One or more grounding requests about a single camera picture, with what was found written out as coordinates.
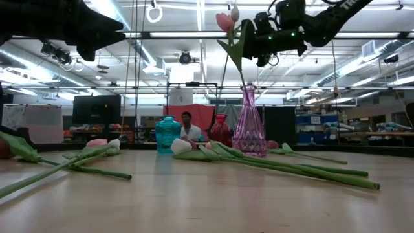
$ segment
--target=red backdrop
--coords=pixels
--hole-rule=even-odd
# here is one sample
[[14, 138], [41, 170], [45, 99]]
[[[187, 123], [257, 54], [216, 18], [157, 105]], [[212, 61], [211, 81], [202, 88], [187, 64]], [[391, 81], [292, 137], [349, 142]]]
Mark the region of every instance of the red backdrop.
[[[201, 104], [191, 104], [183, 106], [169, 106], [168, 114], [175, 116], [175, 121], [180, 122], [181, 114], [183, 112], [189, 112], [192, 115], [191, 124], [200, 127], [201, 133], [204, 134], [204, 138], [208, 140], [206, 130], [210, 127], [214, 115], [214, 106], [204, 106]], [[167, 114], [167, 107], [164, 106], [164, 115]]]

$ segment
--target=television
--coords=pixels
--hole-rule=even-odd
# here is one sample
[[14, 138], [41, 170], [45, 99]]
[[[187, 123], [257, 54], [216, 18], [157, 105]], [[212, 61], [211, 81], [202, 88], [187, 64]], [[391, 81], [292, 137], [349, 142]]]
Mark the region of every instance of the television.
[[75, 96], [73, 124], [120, 124], [121, 96]]

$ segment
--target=teal glass vase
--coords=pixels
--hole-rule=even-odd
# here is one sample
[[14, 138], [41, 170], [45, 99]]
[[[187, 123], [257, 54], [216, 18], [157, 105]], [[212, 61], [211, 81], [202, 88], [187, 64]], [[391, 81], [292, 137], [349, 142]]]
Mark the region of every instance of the teal glass vase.
[[171, 145], [174, 139], [181, 138], [181, 123], [174, 121], [175, 116], [165, 115], [164, 120], [155, 124], [157, 152], [172, 154]]

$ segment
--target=ceiling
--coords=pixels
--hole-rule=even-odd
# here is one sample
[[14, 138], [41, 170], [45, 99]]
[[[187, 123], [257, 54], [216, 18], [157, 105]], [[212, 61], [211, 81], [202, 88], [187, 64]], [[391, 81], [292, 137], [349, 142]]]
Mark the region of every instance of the ceiling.
[[[105, 1], [87, 1], [87, 6], [93, 10], [99, 11], [97, 4], [104, 5], [111, 0]], [[162, 8], [162, 18], [156, 23], [150, 23], [144, 13], [144, 4], [151, 5], [151, 1], [138, 1], [138, 8], [133, 8], [132, 0], [118, 0], [114, 1], [120, 9], [120, 13], [128, 22], [132, 31], [221, 31], [217, 26], [215, 15], [219, 13], [229, 14], [227, 4], [233, 5], [234, 1], [227, 0], [174, 0], [174, 1], [157, 1], [157, 5]], [[240, 9], [241, 19], [253, 19], [255, 15], [267, 9], [270, 1], [258, 0], [238, 0], [237, 4]], [[320, 0], [306, 0], [307, 14], [316, 15], [321, 8], [327, 8], [327, 5]], [[197, 11], [197, 5], [200, 5], [200, 11]], [[366, 10], [360, 11], [352, 17], [341, 29], [341, 31], [361, 31], [361, 32], [385, 32], [385, 31], [411, 31], [414, 29], [414, 1], [404, 1], [404, 8], [402, 10], [395, 10], [398, 7], [398, 1], [376, 0], [373, 1]], [[158, 16], [156, 10], [150, 13], [152, 18]], [[71, 77], [79, 78], [85, 85], [103, 85], [108, 86], [111, 82], [116, 82], [117, 85], [124, 86], [126, 79], [128, 79], [128, 86], [135, 86], [135, 79], [140, 80], [141, 86], [165, 86], [169, 72], [166, 75], [152, 75], [146, 74], [143, 69], [146, 66], [136, 52], [131, 48], [127, 41], [122, 41], [114, 45], [110, 45], [102, 50], [96, 52], [96, 60], [88, 62], [82, 60], [76, 52], [76, 47], [66, 45], [62, 41], [51, 41], [53, 45], [67, 50], [71, 53], [73, 58], [77, 58], [82, 64], [77, 64], [75, 69], [70, 71], [62, 71], [70, 73]], [[331, 71], [333, 72], [334, 64], [337, 67], [344, 62], [354, 58], [361, 52], [361, 46], [369, 42], [368, 40], [334, 40], [327, 46], [322, 48], [310, 47], [308, 51], [302, 56], [298, 57], [296, 51], [286, 51], [279, 53], [279, 64], [275, 67], [267, 65], [263, 68], [256, 66], [256, 59], [248, 60], [243, 58], [243, 76], [247, 82], [253, 82], [260, 86], [311, 86], [318, 81], [323, 74]], [[19, 39], [12, 40], [8, 43], [16, 46], [30, 56], [34, 55], [42, 60], [42, 67], [54, 72], [60, 72], [58, 63], [52, 58], [45, 57], [40, 50], [42, 42], [33, 39]], [[226, 53], [215, 39], [151, 39], [142, 41], [142, 46], [151, 56], [158, 61], [165, 61], [166, 70], [170, 71], [172, 67], [180, 66], [178, 57], [182, 51], [188, 51], [190, 55], [196, 59], [196, 63], [188, 65], [186, 68], [194, 70], [194, 81], [198, 82], [215, 82], [219, 85], [223, 79], [224, 68], [225, 76], [223, 86], [240, 86], [241, 79], [234, 63], [228, 60], [226, 64]], [[412, 60], [412, 44], [402, 47], [396, 53], [400, 56], [398, 64], [407, 63]], [[135, 58], [140, 63], [135, 67]], [[201, 72], [202, 60], [205, 71], [205, 76]], [[97, 65], [105, 65], [109, 67], [108, 74], [100, 74]], [[385, 65], [391, 69], [396, 64]], [[361, 69], [356, 69], [350, 72], [338, 85], [351, 86], [357, 81], [364, 80], [370, 76], [378, 74], [380, 70], [378, 60], [373, 60], [369, 64], [363, 66]], [[379, 78], [367, 85], [379, 85], [376, 83], [384, 83], [383, 78]], [[267, 94], [286, 94], [289, 90], [268, 90], [262, 98], [266, 98]], [[308, 92], [302, 97], [307, 100], [314, 96], [324, 96], [329, 94], [330, 90], [312, 91]], [[128, 93], [134, 93], [134, 90], [128, 90]], [[111, 91], [111, 93], [124, 93], [123, 89]], [[142, 89], [140, 94], [163, 94], [164, 89]], [[240, 90], [223, 90], [223, 94], [241, 94]]]

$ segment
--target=table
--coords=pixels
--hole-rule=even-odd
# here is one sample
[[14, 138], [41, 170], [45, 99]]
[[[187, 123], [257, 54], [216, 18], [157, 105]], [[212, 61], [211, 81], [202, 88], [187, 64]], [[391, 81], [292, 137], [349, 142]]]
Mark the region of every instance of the table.
[[[132, 173], [132, 181], [55, 173], [0, 199], [0, 232], [412, 232], [413, 159], [307, 153], [349, 164], [270, 158], [367, 170], [382, 189], [375, 192], [225, 162], [174, 161], [151, 150], [124, 150], [93, 166]], [[59, 161], [61, 154], [42, 156]], [[46, 168], [0, 161], [0, 186]]]

